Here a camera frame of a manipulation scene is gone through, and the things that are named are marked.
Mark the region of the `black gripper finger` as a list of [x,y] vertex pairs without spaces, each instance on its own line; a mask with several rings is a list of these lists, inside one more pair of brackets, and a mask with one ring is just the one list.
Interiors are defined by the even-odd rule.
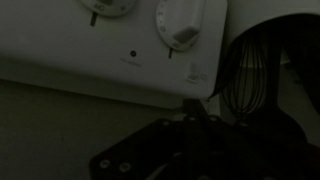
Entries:
[[206,122],[208,120],[208,113],[198,99],[185,99],[183,101],[183,113],[185,114],[185,121]]

